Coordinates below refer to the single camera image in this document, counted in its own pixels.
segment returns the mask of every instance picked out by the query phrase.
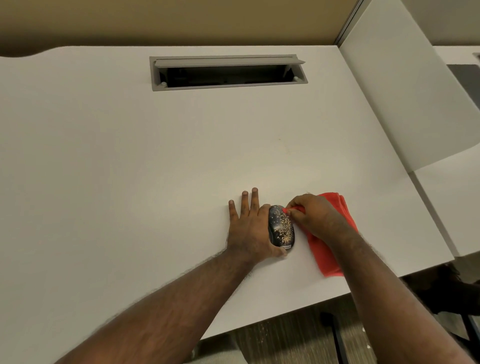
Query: person's right arm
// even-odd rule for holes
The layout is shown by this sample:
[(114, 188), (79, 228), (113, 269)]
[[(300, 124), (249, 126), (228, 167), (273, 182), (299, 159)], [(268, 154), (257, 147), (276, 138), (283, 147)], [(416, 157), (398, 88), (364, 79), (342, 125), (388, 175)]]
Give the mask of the person's right arm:
[(379, 363), (474, 364), (324, 197), (297, 196), (287, 209), (335, 255)]

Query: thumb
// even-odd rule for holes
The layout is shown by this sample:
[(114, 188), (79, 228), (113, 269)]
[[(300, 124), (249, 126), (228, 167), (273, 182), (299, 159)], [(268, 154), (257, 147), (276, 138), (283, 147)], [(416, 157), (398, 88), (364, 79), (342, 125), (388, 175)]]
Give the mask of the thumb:
[(288, 209), (287, 210), (287, 215), (296, 223), (302, 224), (302, 222), (305, 220), (306, 215), (303, 212), (300, 212), (294, 208)]
[(273, 256), (287, 256), (287, 251), (284, 248), (280, 248), (278, 246), (272, 246), (273, 247)]

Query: human hand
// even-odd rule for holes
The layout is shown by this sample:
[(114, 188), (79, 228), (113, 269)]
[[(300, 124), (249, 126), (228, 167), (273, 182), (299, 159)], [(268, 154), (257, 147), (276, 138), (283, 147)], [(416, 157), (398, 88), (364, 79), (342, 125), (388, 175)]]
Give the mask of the human hand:
[[(305, 213), (292, 209), (294, 206), (302, 206)], [(296, 196), (288, 203), (287, 214), (294, 222), (326, 243), (335, 242), (343, 234), (354, 232), (347, 220), (323, 196)]]
[(252, 201), (248, 207), (248, 192), (241, 196), (240, 217), (233, 200), (228, 202), (230, 228), (228, 230), (227, 250), (244, 254), (254, 264), (276, 256), (286, 256), (284, 248), (274, 246), (268, 237), (269, 204), (260, 207), (258, 189), (252, 189)]

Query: forearm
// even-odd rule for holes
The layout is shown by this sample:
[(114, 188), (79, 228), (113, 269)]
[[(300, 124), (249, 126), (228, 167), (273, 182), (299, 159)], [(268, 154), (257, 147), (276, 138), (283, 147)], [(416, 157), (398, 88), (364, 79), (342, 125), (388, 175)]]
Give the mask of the forearm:
[(329, 245), (380, 363), (473, 363), (357, 233)]
[(253, 266), (225, 250), (135, 303), (58, 363), (181, 363)]

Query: dark gray panel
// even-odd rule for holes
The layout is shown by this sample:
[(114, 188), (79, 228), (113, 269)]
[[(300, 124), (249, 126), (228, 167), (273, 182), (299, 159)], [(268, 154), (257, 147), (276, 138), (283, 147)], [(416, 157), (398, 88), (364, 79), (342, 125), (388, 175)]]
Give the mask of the dark gray panel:
[(449, 64), (448, 68), (480, 109), (480, 67), (476, 64)]

